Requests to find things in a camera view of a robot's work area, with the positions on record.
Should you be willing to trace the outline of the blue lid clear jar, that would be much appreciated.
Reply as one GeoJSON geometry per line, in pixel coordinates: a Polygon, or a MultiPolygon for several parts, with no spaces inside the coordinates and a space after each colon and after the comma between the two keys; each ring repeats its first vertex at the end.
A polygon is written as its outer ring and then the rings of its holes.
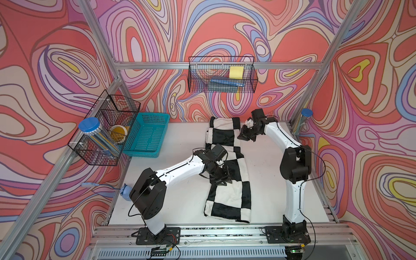
{"type": "Polygon", "coordinates": [[[88,136],[107,157],[112,159],[119,157],[120,149],[117,143],[111,139],[109,132],[103,127],[98,118],[85,118],[78,124],[78,128],[83,134],[88,136]]]}

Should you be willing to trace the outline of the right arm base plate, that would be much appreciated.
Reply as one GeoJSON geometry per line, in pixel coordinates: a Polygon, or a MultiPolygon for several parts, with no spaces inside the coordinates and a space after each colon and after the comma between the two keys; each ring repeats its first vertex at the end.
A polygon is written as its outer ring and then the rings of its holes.
{"type": "Polygon", "coordinates": [[[269,244],[309,244],[311,242],[306,228],[292,229],[285,226],[266,226],[264,228],[269,244]]]}

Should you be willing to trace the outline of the black white checkered pillowcase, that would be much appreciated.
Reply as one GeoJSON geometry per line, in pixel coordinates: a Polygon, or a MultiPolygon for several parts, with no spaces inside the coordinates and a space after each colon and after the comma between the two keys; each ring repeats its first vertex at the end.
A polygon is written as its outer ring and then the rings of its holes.
{"type": "Polygon", "coordinates": [[[244,155],[241,152],[241,122],[237,118],[215,118],[209,121],[205,146],[221,145],[227,151],[223,157],[231,182],[225,186],[213,183],[205,202],[204,216],[234,222],[251,222],[251,186],[244,155]]]}

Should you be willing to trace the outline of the yellow sticky note pad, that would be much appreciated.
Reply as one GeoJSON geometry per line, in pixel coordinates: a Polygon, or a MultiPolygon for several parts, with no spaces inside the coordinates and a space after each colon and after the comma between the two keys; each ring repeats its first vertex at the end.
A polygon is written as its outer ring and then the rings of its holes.
{"type": "Polygon", "coordinates": [[[230,66],[229,78],[235,80],[242,80],[244,75],[244,66],[230,66]]]}

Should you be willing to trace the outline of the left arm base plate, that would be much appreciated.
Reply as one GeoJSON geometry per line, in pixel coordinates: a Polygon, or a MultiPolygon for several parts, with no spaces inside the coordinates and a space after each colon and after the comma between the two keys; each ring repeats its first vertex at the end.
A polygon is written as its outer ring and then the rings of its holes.
{"type": "Polygon", "coordinates": [[[132,233],[131,237],[136,239],[136,245],[178,244],[180,233],[181,228],[179,227],[165,227],[156,235],[151,233],[149,228],[141,227],[132,233]]]}

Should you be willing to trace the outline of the teal plastic basket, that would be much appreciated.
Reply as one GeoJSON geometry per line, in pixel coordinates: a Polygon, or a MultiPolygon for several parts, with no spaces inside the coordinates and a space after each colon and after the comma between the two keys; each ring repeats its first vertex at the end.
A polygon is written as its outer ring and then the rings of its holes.
{"type": "Polygon", "coordinates": [[[157,158],[165,138],[170,116],[165,113],[138,113],[130,128],[123,154],[157,158]]]}

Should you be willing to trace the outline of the yellow white cup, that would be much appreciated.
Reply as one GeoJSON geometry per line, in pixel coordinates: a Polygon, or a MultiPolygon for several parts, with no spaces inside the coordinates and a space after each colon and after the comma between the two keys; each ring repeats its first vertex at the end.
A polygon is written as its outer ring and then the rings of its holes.
{"type": "Polygon", "coordinates": [[[114,125],[110,128],[109,134],[115,143],[122,144],[126,140],[128,130],[125,126],[114,125]]]}

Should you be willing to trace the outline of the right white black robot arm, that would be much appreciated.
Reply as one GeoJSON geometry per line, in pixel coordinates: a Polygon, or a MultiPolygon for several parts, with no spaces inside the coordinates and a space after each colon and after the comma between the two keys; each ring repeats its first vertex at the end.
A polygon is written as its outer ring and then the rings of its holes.
{"type": "Polygon", "coordinates": [[[240,129],[238,139],[256,141],[258,135],[267,135],[281,149],[283,157],[279,166],[286,182],[286,209],[280,235],[285,242],[307,245],[311,242],[303,214],[304,190],[312,171],[312,152],[309,146],[296,141],[273,116],[263,109],[255,109],[240,129]]]}

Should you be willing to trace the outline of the blue pen in basket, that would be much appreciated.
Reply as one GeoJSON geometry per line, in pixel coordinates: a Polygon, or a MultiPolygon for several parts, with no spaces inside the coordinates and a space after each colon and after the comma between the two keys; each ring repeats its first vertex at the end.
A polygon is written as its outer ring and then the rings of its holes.
{"type": "Polygon", "coordinates": [[[245,86],[245,82],[243,80],[235,80],[235,79],[212,78],[210,82],[216,83],[216,84],[223,84],[227,86],[234,86],[234,87],[245,86]]]}

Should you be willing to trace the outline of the aluminium rail front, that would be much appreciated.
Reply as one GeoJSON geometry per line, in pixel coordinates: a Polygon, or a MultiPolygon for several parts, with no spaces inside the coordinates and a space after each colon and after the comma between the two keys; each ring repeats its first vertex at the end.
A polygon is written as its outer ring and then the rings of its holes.
{"type": "MultiPolygon", "coordinates": [[[[93,231],[90,246],[111,244],[134,246],[136,238],[131,234],[143,225],[109,225],[100,226],[93,231]]],[[[267,245],[268,235],[264,225],[255,224],[212,224],[212,225],[182,225],[180,246],[246,246],[267,245]]],[[[315,223],[308,224],[312,245],[357,245],[358,239],[353,235],[348,224],[315,223]]]]}

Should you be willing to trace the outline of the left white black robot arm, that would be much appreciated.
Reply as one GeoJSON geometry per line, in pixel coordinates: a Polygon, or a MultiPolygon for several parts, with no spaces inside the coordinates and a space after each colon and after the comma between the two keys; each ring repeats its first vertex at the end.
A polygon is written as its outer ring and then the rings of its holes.
{"type": "Polygon", "coordinates": [[[214,184],[232,183],[225,160],[228,151],[222,145],[208,149],[196,148],[192,155],[173,166],[161,170],[145,169],[130,191],[132,206],[138,211],[151,235],[165,231],[166,224],[159,217],[169,187],[193,176],[204,177],[214,184]]]}

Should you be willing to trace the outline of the blue cap tube on frame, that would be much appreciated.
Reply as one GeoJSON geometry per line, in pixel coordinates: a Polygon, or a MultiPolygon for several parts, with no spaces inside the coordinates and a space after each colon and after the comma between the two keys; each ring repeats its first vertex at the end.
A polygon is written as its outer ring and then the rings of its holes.
{"type": "Polygon", "coordinates": [[[313,116],[313,111],[309,108],[304,108],[301,110],[300,116],[295,120],[293,125],[292,134],[299,135],[305,122],[313,116]]]}

